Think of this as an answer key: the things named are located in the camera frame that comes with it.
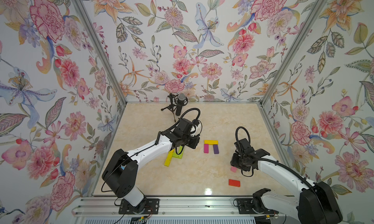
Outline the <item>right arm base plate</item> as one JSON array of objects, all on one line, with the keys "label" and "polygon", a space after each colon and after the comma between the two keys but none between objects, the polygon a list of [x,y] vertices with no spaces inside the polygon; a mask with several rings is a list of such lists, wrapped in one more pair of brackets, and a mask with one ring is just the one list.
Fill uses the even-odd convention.
[{"label": "right arm base plate", "polygon": [[270,191],[264,188],[253,193],[251,198],[235,198],[233,205],[238,209],[239,214],[278,214],[277,211],[266,208],[261,200],[262,196]]}]

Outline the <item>long yellow block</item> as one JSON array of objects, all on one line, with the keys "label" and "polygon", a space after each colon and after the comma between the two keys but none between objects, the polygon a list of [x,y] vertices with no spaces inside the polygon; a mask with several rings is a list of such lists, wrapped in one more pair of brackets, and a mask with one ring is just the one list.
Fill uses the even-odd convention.
[{"label": "long yellow block", "polygon": [[164,162],[164,166],[170,166],[171,160],[173,158],[174,150],[170,151],[166,157],[166,160]]},{"label": "long yellow block", "polygon": [[218,145],[219,141],[217,141],[217,140],[205,140],[204,144],[205,145]]}]

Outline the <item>magenta block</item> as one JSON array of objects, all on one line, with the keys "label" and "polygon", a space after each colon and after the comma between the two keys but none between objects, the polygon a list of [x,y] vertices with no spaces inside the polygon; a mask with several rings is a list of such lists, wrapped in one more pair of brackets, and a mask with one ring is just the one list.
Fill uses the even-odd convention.
[{"label": "magenta block", "polygon": [[204,144],[204,153],[205,154],[209,153],[209,145],[208,144]]}]

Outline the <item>lime green block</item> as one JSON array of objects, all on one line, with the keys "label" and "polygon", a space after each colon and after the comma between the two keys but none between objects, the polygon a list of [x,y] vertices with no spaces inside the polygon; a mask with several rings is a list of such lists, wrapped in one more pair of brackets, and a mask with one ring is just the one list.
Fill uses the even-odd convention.
[{"label": "lime green block", "polygon": [[183,150],[184,150],[184,146],[181,146],[180,148],[181,148],[181,150],[180,150],[180,151],[177,151],[177,150],[175,151],[177,155],[180,155],[180,154],[182,154],[182,153],[183,153]]},{"label": "lime green block", "polygon": [[182,159],[182,158],[183,158],[183,155],[182,155],[182,154],[176,154],[176,153],[174,153],[172,156],[173,156],[174,158],[179,158],[179,159]]}]

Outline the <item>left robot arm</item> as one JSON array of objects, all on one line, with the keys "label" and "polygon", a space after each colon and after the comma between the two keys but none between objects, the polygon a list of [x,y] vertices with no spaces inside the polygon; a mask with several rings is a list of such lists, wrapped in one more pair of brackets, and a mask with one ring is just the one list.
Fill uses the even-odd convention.
[{"label": "left robot arm", "polygon": [[178,147],[196,149],[202,128],[200,120],[182,118],[170,128],[158,132],[155,140],[137,149],[115,151],[102,173],[104,184],[117,198],[124,199],[132,207],[143,206],[146,197],[136,186],[138,171],[150,161]]}]

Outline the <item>red block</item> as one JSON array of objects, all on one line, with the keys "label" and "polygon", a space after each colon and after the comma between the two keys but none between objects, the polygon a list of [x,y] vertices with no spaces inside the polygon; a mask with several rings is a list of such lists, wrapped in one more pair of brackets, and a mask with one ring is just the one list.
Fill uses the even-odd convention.
[{"label": "red block", "polygon": [[238,187],[239,188],[241,186],[241,182],[238,181],[238,180],[229,179],[228,180],[228,185],[232,186],[232,187]]}]

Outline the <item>pink block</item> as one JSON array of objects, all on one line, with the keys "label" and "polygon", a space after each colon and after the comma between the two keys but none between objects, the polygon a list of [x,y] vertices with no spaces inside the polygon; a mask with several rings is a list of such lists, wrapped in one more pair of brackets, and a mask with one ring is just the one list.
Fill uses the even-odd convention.
[{"label": "pink block", "polygon": [[236,173],[237,172],[237,168],[234,167],[234,166],[232,166],[231,169],[230,169],[230,171],[232,171],[233,173]]}]

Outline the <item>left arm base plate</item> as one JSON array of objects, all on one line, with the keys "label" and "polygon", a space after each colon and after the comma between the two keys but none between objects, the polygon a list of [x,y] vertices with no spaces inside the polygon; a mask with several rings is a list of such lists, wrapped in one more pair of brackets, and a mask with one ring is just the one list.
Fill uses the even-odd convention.
[{"label": "left arm base plate", "polygon": [[140,214],[158,214],[160,208],[159,199],[143,199],[137,206],[132,206],[125,199],[121,200],[118,214],[125,215],[140,215]]}]

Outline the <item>purple block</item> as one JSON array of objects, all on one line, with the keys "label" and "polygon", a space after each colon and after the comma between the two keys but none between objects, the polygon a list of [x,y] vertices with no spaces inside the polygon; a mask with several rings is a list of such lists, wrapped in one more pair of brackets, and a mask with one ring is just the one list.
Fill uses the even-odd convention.
[{"label": "purple block", "polygon": [[213,151],[214,151],[214,154],[219,154],[218,145],[213,145]]}]

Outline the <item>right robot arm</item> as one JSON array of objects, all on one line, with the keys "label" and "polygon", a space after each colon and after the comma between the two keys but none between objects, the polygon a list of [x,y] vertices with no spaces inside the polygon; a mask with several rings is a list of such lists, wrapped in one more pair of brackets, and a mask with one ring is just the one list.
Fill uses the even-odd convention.
[{"label": "right robot arm", "polygon": [[247,139],[234,143],[236,150],[230,164],[253,173],[259,170],[286,188],[291,196],[279,195],[263,188],[252,194],[251,201],[239,201],[241,210],[251,209],[257,214],[267,211],[281,213],[301,224],[339,224],[341,209],[332,188],[325,182],[313,182],[280,163],[267,151],[255,150]]}]

